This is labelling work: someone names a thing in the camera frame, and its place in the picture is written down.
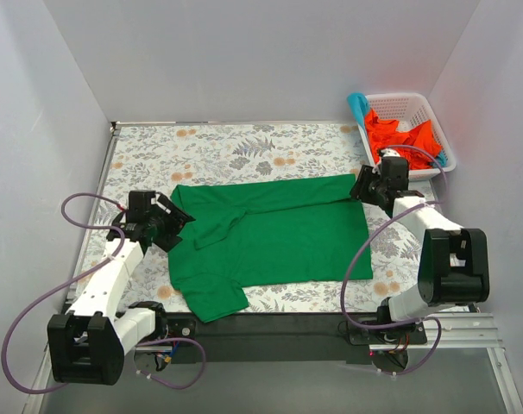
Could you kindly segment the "green t shirt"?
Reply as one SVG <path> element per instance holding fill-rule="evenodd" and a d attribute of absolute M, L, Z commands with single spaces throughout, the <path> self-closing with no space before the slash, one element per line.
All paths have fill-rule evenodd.
<path fill-rule="evenodd" d="M 248 307 L 245 288 L 340 281 L 369 238 L 353 174 L 240 185 L 177 185 L 193 216 L 168 254 L 169 276 L 208 323 Z"/>

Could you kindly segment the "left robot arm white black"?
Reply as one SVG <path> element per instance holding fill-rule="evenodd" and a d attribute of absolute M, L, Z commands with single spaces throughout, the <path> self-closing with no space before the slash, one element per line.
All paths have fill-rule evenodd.
<path fill-rule="evenodd" d="M 118 310 L 125 287 L 149 248 L 169 252 L 193 217 L 158 191 L 131 191 L 107 227 L 101 267 L 80 296 L 47 325 L 54 379 L 59 383 L 115 384 L 136 345 L 171 339 L 163 304 L 135 302 Z"/>

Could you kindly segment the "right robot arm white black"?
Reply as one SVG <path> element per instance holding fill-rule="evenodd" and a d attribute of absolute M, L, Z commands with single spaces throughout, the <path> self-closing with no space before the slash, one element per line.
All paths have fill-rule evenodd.
<path fill-rule="evenodd" d="M 371 242 L 392 223 L 401 223 L 421 243 L 417 283 L 385 299 L 371 324 L 352 321 L 358 328 L 376 330 L 384 342 L 398 341 L 407 325 L 456 305 L 483 303 L 490 292 L 488 240 L 484 231 L 466 228 L 443 216 L 418 191 L 409 189 L 405 158 L 391 154 L 378 166 L 363 166 L 350 191 L 356 201 L 380 207 L 389 221 L 362 244 L 344 276 L 340 306 L 345 309 L 345 288 L 356 262 Z"/>

